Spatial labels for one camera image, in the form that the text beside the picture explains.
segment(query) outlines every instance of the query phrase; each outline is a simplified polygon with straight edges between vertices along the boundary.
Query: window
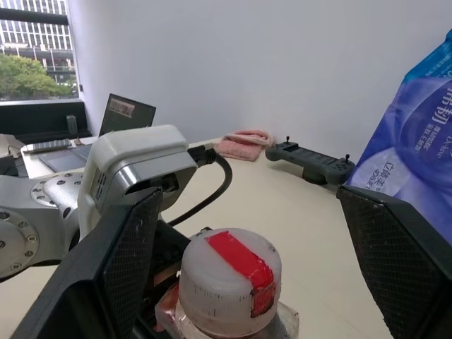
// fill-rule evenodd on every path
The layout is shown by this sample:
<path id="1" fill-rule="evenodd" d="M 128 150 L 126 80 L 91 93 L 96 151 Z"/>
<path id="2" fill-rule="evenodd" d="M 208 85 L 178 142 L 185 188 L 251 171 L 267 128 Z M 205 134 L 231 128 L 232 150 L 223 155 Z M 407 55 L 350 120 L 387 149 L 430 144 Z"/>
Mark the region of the window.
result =
<path id="1" fill-rule="evenodd" d="M 0 0 L 0 11 L 36 13 L 0 20 L 0 102 L 78 97 L 66 6 L 65 0 Z"/>

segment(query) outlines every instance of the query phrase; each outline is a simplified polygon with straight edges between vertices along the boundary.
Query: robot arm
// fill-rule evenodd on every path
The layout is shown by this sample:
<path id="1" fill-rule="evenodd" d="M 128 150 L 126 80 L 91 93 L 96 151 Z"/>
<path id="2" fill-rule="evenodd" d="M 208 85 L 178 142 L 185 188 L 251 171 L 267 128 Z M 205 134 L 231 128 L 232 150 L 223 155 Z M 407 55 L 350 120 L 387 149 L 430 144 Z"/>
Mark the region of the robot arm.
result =
<path id="1" fill-rule="evenodd" d="M 0 282 L 62 260 L 119 199 L 135 203 L 161 187 L 160 211 L 169 208 L 198 168 L 192 155 L 176 127 L 158 126 L 100 137 L 84 173 L 0 176 Z"/>

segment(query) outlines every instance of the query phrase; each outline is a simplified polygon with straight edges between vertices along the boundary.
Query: tree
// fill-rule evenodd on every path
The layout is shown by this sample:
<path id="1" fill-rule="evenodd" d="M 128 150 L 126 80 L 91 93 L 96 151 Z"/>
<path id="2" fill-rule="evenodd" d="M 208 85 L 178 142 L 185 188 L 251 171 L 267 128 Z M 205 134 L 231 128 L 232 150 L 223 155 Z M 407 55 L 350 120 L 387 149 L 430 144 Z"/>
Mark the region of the tree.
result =
<path id="1" fill-rule="evenodd" d="M 0 100 L 68 97 L 71 89 L 58 85 L 39 61 L 0 54 Z"/>

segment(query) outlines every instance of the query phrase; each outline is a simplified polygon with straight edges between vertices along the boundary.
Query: red tape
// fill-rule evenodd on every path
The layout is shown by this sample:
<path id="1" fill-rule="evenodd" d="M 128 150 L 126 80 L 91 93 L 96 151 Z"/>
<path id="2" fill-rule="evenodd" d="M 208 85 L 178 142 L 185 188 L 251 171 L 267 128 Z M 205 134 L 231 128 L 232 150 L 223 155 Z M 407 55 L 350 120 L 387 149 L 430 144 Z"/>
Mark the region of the red tape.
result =
<path id="1" fill-rule="evenodd" d="M 274 303 L 276 285 L 273 271 L 265 261 L 246 248 L 228 231 L 207 237 L 206 241 L 235 271 L 253 285 L 251 317 L 267 312 Z"/>

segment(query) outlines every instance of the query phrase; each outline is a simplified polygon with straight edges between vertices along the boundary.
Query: laptop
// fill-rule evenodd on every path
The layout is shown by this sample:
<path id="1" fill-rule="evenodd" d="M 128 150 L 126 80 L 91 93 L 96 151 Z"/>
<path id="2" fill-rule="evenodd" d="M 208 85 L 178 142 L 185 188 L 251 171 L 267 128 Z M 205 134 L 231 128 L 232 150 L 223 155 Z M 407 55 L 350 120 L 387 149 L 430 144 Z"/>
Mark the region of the laptop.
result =
<path id="1" fill-rule="evenodd" d="M 110 94 L 99 136 L 113 131 L 139 129 L 152 125 L 155 107 Z M 39 159 L 54 172 L 76 170 L 86 166 L 92 145 L 41 154 Z"/>

